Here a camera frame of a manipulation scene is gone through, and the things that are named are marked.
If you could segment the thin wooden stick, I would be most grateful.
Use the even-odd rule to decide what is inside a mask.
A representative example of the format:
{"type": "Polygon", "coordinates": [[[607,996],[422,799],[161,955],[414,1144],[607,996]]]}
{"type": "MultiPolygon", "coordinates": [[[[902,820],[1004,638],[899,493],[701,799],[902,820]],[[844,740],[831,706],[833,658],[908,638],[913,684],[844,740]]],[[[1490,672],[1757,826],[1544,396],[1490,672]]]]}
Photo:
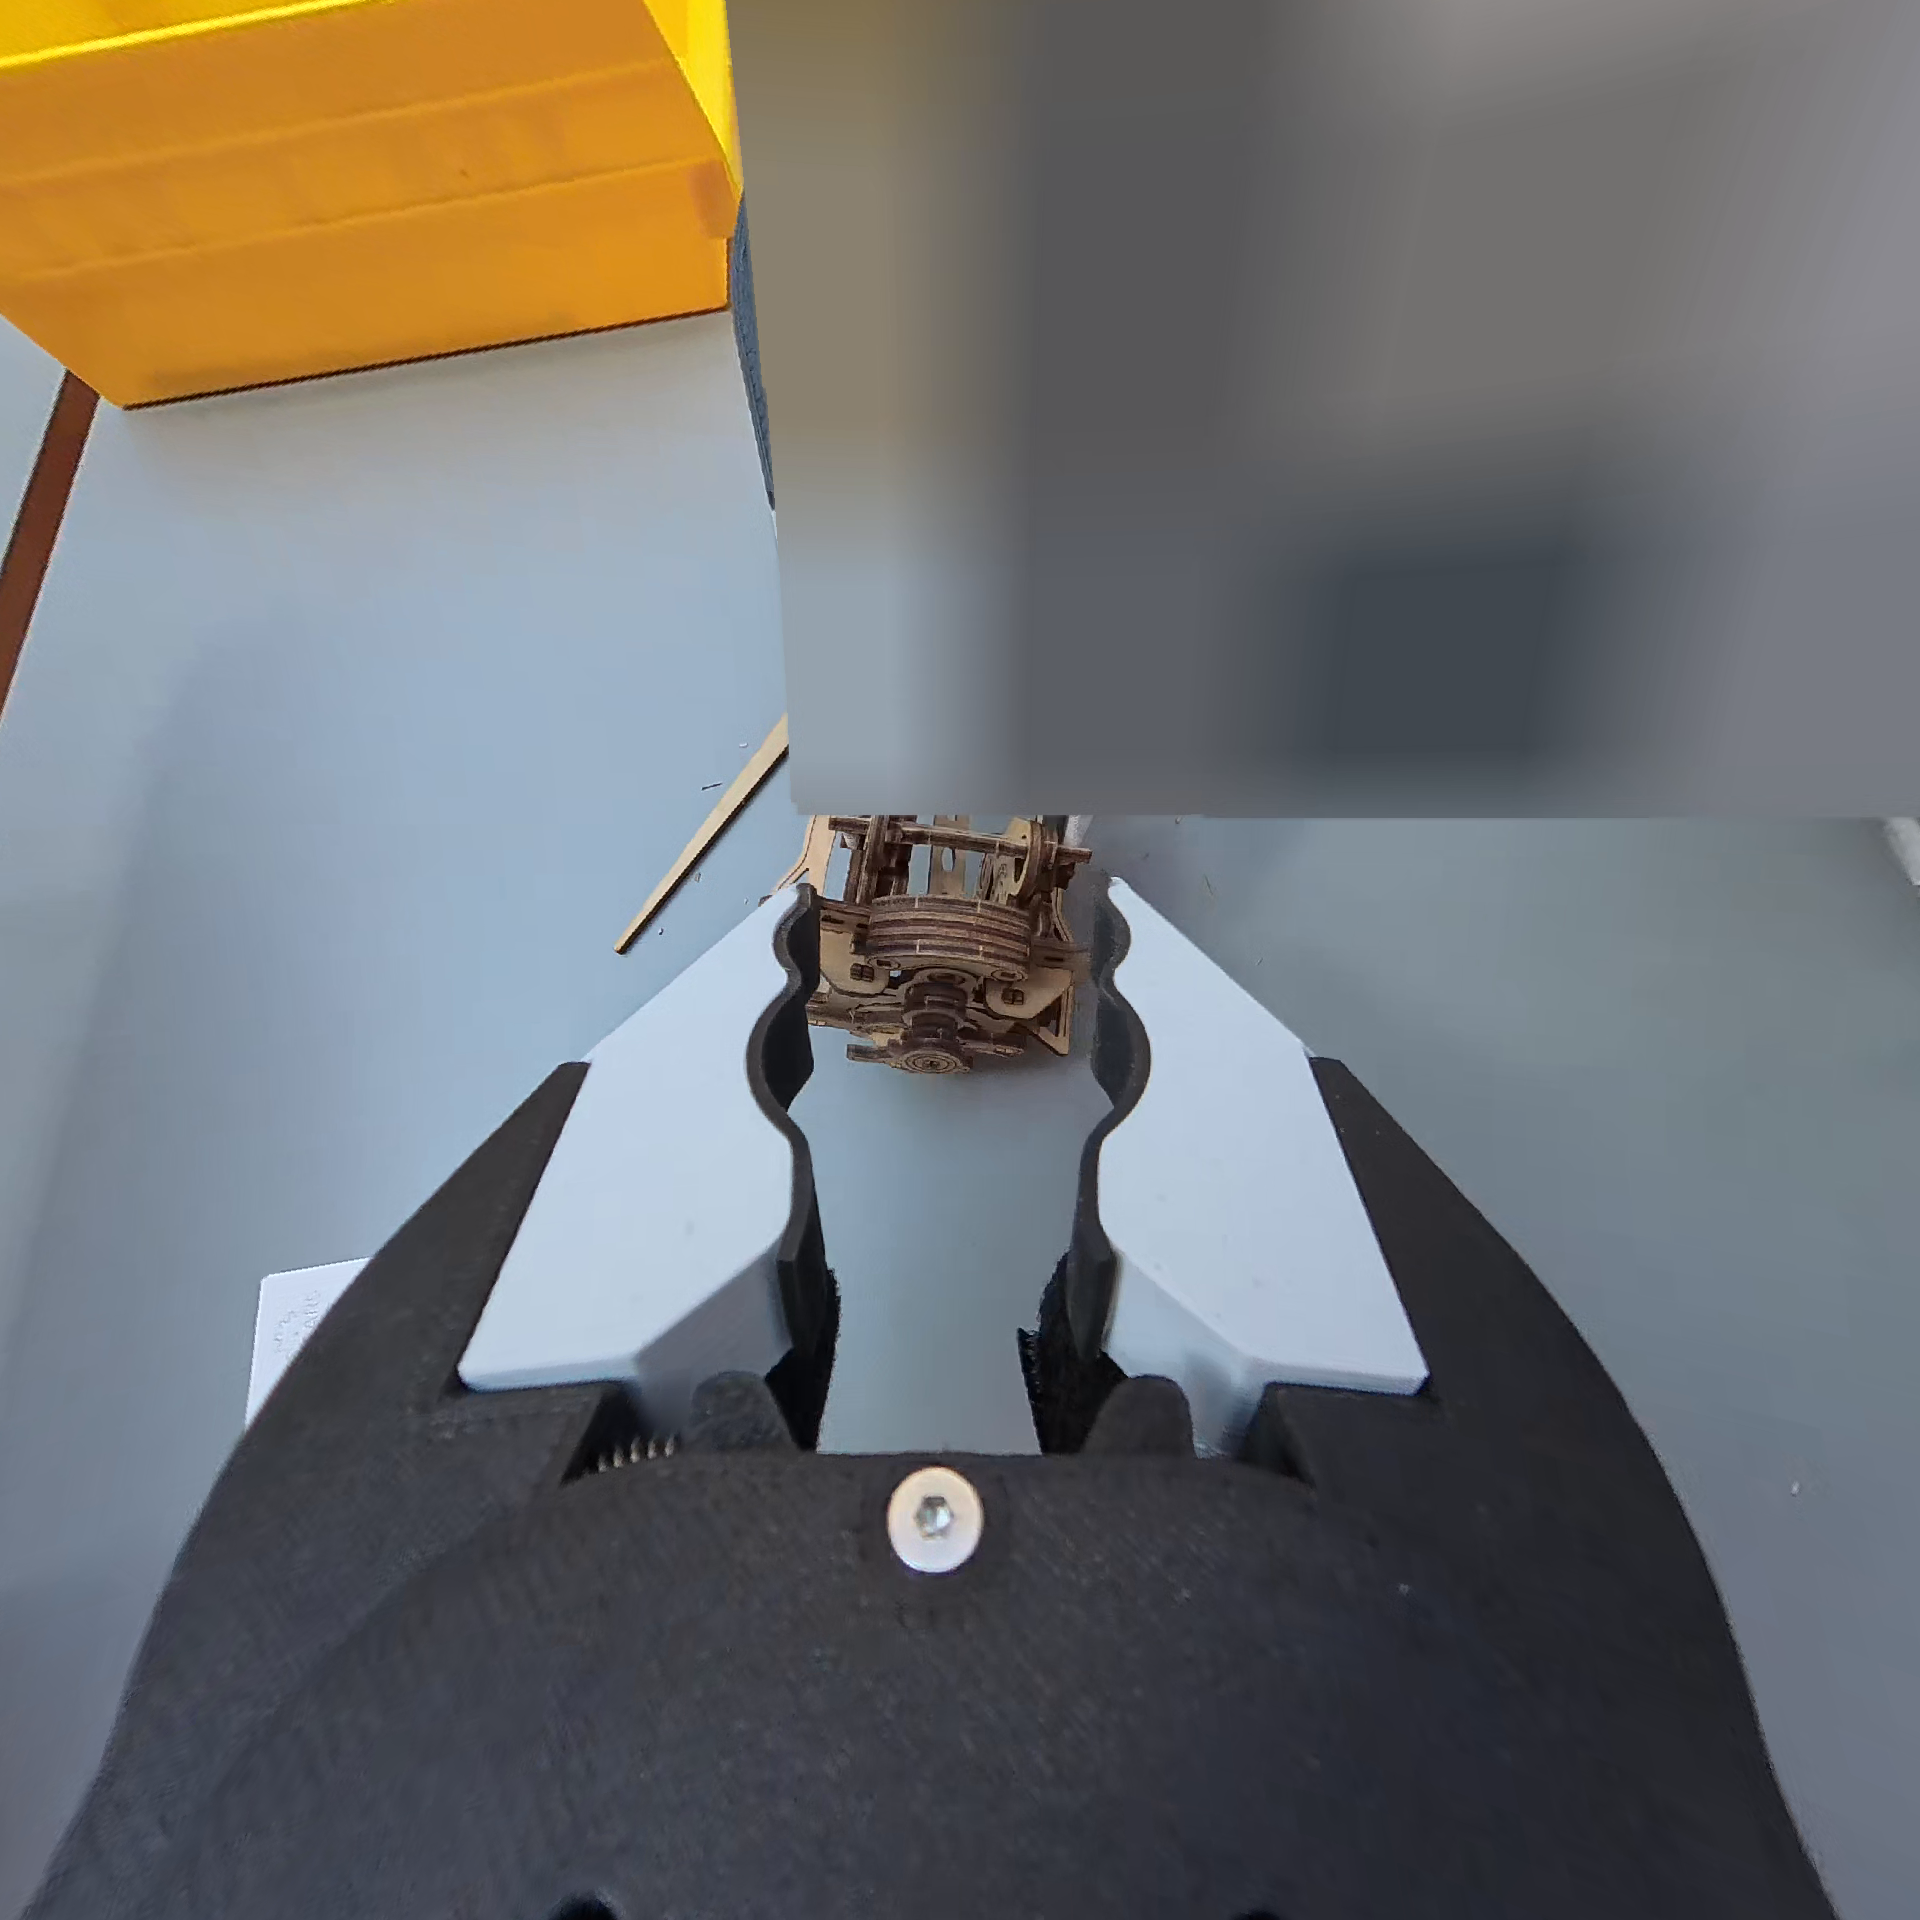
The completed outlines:
{"type": "Polygon", "coordinates": [[[685,882],[704,865],[709,854],[729,835],[734,821],[789,760],[789,754],[790,716],[782,711],[757,749],[745,760],[734,778],[719,792],[715,805],[654,883],[647,899],[642,899],[636,916],[625,925],[615,942],[617,953],[627,953],[636,946],[647,928],[658,920],[661,911],[681,892],[685,882]]]}

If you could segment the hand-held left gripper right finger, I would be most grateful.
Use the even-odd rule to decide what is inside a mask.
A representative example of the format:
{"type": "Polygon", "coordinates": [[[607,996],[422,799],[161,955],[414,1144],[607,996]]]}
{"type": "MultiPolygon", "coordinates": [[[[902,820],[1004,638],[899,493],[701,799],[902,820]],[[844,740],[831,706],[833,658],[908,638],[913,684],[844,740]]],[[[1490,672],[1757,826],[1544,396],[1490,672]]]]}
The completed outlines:
{"type": "Polygon", "coordinates": [[[1112,1110],[1021,1362],[1038,1443],[1083,1450],[1123,1378],[1172,1379],[1230,1455],[1274,1382],[1409,1396],[1428,1362],[1307,1043],[1121,877],[1096,911],[1112,1110]]]}

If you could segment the yellow plastic bin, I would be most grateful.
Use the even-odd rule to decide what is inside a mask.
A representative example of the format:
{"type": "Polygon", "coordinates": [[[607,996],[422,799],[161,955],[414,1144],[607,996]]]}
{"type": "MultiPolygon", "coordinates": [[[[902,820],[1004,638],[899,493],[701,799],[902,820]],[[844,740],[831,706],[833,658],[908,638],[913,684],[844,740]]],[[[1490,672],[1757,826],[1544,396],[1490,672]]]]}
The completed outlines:
{"type": "Polygon", "coordinates": [[[3,309],[126,410],[719,311],[720,1],[8,1],[3,309]]]}

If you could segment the wooden mechanical model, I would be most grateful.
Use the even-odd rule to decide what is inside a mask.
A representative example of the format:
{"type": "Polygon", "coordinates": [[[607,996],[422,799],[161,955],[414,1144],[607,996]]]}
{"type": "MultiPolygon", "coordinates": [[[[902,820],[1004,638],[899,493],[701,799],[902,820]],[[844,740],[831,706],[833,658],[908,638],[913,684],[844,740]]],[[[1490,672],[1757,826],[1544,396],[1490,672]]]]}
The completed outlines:
{"type": "Polygon", "coordinates": [[[812,816],[786,873],[818,906],[809,1024],[844,1033],[856,1064],[918,1075],[1067,1058],[1093,970],[1069,916],[1088,832],[1069,816],[812,816]]]}

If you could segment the grey desk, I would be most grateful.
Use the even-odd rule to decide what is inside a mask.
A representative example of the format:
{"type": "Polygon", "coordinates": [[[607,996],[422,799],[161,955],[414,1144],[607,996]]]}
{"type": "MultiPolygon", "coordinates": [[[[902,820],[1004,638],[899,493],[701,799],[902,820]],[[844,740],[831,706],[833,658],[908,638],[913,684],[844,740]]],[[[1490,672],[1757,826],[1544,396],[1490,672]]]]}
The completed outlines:
{"type": "MultiPolygon", "coordinates": [[[[4,1915],[371,1255],[793,860],[733,322],[103,408],[4,701],[4,1915]]],[[[1845,1915],[1916,1915],[1916,893],[1849,821],[1094,827],[1532,1265],[1720,1581],[1845,1915]]]]}

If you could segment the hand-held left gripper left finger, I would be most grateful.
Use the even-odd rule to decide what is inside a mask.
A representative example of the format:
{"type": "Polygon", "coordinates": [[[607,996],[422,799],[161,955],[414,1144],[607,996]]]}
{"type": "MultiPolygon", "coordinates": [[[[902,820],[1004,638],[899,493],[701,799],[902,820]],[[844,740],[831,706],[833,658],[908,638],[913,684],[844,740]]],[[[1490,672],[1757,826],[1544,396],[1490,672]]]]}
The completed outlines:
{"type": "Polygon", "coordinates": [[[458,1362],[469,1390],[615,1382],[664,1435],[709,1378],[750,1374],[818,1443],[838,1284],[790,1114],[818,968],[817,892],[789,883],[588,1050],[458,1362]]]}

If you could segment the assembly instruction booklet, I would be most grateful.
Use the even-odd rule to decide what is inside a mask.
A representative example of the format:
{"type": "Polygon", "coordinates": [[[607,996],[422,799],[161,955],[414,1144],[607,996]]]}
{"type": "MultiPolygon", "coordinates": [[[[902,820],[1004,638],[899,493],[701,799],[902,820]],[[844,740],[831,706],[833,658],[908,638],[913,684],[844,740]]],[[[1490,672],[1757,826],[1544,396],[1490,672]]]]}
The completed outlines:
{"type": "Polygon", "coordinates": [[[246,1426],[366,1263],[368,1257],[337,1259],[271,1272],[259,1281],[246,1426]]]}

